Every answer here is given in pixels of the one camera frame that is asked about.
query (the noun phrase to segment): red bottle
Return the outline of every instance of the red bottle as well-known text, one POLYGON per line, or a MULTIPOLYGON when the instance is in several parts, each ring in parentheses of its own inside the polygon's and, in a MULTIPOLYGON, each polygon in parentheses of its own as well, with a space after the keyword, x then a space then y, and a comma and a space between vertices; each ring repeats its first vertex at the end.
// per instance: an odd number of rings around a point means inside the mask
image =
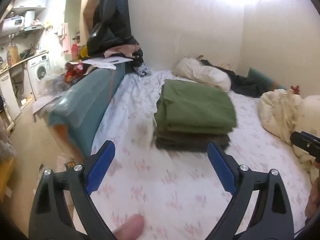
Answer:
POLYGON ((71 48, 71 54, 72 54, 72 61, 78 61, 79 60, 79 48, 76 42, 76 38, 72 38, 73 45, 71 48))

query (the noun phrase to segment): floor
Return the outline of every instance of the floor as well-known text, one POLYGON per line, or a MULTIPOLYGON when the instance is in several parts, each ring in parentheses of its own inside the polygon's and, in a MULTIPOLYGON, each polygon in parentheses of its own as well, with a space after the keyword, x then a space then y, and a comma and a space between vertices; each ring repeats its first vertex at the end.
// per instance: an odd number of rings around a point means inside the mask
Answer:
POLYGON ((63 153, 43 120, 33 121, 32 104, 26 106, 16 120, 10 140, 18 153, 15 169, 9 181, 11 199, 6 198, 8 210, 20 230, 28 235, 29 216, 34 189, 37 187, 39 167, 57 169, 63 153))

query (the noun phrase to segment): washing machine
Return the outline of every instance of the washing machine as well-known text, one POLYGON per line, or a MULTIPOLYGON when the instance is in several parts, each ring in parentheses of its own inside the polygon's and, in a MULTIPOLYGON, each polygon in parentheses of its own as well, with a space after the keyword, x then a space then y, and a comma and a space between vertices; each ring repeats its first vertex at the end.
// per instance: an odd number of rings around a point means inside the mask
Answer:
POLYGON ((35 100, 40 97, 38 83, 50 70, 49 56, 47 53, 28 60, 27 70, 31 89, 35 100))

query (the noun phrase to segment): stack of folded clothes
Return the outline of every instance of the stack of folded clothes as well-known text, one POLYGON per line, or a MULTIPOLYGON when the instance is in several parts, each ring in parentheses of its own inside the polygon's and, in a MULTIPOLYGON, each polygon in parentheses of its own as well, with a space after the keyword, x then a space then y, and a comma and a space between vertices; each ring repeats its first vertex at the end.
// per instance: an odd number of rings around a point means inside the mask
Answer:
POLYGON ((157 109, 157 148, 206 152, 210 142, 226 148, 236 127, 234 106, 220 88, 166 79, 157 109))

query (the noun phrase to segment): washing machine door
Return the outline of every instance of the washing machine door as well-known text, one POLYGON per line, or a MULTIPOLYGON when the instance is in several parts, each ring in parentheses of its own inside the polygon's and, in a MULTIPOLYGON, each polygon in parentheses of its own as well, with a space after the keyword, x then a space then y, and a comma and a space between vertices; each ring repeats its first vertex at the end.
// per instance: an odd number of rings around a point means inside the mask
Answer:
POLYGON ((37 70, 36 70, 36 79, 39 82, 41 79, 44 78, 44 76, 47 73, 47 69, 45 68, 46 64, 39 64, 37 70))

